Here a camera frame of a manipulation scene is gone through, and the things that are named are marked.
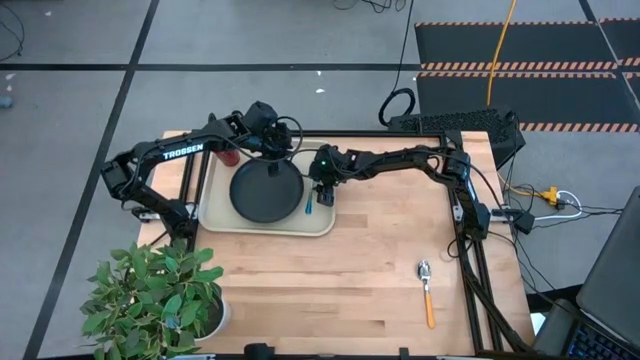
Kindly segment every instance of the yellow striped edge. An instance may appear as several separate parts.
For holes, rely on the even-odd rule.
[[[600,22],[611,22],[611,21],[640,21],[640,18],[601,18]]]
[[[640,66],[640,57],[631,57],[618,59],[618,65],[620,66]]]
[[[640,64],[640,58],[631,60],[630,64]],[[496,71],[607,71],[615,70],[618,64],[614,61],[511,61],[497,62]],[[491,71],[491,62],[429,62],[422,64],[423,70],[460,70],[460,71]]]
[[[429,21],[415,23],[415,27],[421,26],[502,26],[502,21]],[[509,25],[584,25],[593,24],[593,21],[512,21]]]
[[[418,74],[418,77],[489,77],[488,71],[422,71]],[[542,79],[564,79],[564,78],[578,78],[578,79],[615,79],[616,75],[610,72],[545,72],[545,71],[531,71],[531,72],[497,72],[494,74],[496,78],[542,78]]]
[[[632,133],[638,131],[638,124],[604,123],[604,124],[572,124],[572,123],[520,123],[521,131],[551,132],[609,132]]]

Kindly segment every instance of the metal spoon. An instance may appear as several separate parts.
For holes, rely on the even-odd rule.
[[[427,306],[427,325],[433,329],[436,327],[435,319],[433,318],[433,308],[431,306],[431,293],[429,292],[429,280],[431,280],[431,266],[427,260],[422,260],[418,263],[418,278],[422,280],[424,285],[424,299]]]

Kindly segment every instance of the white pot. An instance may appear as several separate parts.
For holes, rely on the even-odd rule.
[[[208,335],[205,335],[205,336],[203,336],[201,338],[196,338],[195,339],[196,341],[206,340],[206,339],[218,334],[225,327],[227,327],[227,325],[229,325],[229,321],[231,321],[231,305],[229,305],[229,303],[224,299],[224,296],[222,296],[220,298],[220,301],[222,302],[222,319],[220,320],[220,324],[218,324],[218,327],[216,327],[216,329],[213,330]]]

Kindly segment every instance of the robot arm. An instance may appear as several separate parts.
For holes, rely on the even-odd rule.
[[[191,133],[138,143],[107,161],[100,173],[111,197],[135,201],[156,212],[172,239],[190,239],[195,234],[195,222],[186,204],[155,192],[146,185],[147,178],[159,163],[234,148],[260,151],[265,159],[282,159],[291,154],[291,134],[286,124],[278,122],[271,106],[256,102],[246,115],[235,112],[219,120],[210,117],[207,125]]]
[[[429,163],[437,158],[437,164],[443,159],[442,170],[438,171]],[[463,232],[471,239],[482,240],[487,237],[491,215],[487,207],[478,201],[470,178],[470,157],[461,150],[428,146],[416,146],[382,154],[369,151],[338,151],[336,146],[322,146],[311,163],[309,177],[318,182],[317,201],[333,206],[334,187],[347,180],[367,180],[376,175],[404,169],[423,171],[431,180],[451,188],[462,208]]]

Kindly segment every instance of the orange spoon handle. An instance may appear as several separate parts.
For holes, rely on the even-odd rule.
[[[427,325],[429,328],[434,329],[436,327],[436,321],[433,318],[433,306],[431,305],[431,294],[424,294],[425,300],[427,302]]]

